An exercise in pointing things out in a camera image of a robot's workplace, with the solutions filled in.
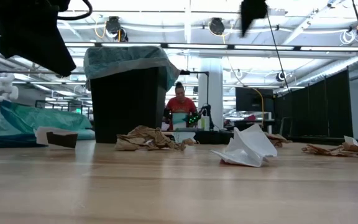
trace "woman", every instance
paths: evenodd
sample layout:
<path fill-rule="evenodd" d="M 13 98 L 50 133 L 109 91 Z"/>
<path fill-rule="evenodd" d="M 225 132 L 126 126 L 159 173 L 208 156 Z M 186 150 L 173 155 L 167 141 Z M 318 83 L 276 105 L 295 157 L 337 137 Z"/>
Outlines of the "woman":
<path fill-rule="evenodd" d="M 177 82 L 175 87 L 176 97 L 168 101 L 166 110 L 171 111 L 171 113 L 186 113 L 186 114 L 195 114 L 197 113 L 196 105 L 193 103 L 193 100 L 185 97 L 185 88 L 181 82 Z"/>

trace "table surface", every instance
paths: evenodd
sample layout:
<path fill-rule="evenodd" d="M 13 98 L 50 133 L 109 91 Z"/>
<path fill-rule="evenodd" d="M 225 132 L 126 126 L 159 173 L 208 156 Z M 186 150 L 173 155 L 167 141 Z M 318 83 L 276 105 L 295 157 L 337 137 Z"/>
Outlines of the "table surface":
<path fill-rule="evenodd" d="M 261 168 L 199 145 L 116 152 L 0 149 L 0 223 L 358 223 L 358 158 L 286 144 Z"/>

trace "white pillar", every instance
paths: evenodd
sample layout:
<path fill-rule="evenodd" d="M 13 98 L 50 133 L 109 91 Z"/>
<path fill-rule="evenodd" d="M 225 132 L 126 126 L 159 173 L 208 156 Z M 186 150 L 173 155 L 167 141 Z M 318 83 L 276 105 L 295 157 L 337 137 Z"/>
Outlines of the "white pillar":
<path fill-rule="evenodd" d="M 221 58 L 202 58 L 201 70 L 209 72 L 209 104 L 211 105 L 211 117 L 213 123 L 223 128 L 223 70 Z M 206 103 L 207 77 L 198 75 L 198 108 Z"/>

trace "black trash can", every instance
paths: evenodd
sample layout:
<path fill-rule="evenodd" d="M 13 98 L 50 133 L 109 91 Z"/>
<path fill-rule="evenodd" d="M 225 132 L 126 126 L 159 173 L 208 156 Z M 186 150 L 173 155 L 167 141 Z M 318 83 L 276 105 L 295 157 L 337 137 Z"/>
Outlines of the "black trash can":
<path fill-rule="evenodd" d="M 91 80 L 96 142 L 116 143 L 139 125 L 161 127 L 167 77 L 160 67 Z"/>

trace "computer screen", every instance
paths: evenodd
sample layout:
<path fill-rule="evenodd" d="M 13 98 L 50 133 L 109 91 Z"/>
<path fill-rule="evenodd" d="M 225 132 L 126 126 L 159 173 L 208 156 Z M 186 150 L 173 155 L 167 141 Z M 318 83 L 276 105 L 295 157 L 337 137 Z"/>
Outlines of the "computer screen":
<path fill-rule="evenodd" d="M 264 111 L 274 112 L 273 90 L 257 89 L 264 98 Z M 236 110 L 237 111 L 262 111 L 262 99 L 260 95 L 251 88 L 236 88 Z"/>

